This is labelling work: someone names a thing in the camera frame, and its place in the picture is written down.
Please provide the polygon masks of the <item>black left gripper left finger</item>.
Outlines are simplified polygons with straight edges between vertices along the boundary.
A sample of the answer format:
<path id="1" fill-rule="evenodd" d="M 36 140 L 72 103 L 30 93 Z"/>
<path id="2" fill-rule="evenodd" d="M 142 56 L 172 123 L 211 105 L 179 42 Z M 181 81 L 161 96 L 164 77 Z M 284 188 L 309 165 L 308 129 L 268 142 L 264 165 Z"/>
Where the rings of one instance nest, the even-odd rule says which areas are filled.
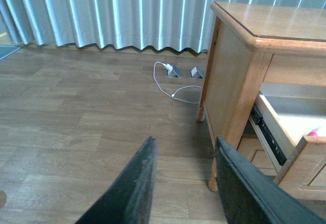
<path id="1" fill-rule="evenodd" d="M 156 140 L 149 137 L 77 223 L 148 223 L 155 183 Z"/>

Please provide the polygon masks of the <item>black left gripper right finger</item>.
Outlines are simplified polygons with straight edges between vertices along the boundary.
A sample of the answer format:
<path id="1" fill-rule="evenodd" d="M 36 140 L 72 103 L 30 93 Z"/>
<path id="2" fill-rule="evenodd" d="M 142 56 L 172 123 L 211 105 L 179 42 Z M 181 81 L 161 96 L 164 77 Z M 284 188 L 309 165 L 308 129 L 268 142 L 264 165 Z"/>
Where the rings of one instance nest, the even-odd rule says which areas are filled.
<path id="1" fill-rule="evenodd" d="M 215 158 L 216 181 L 228 223 L 325 223 L 220 136 Z"/>

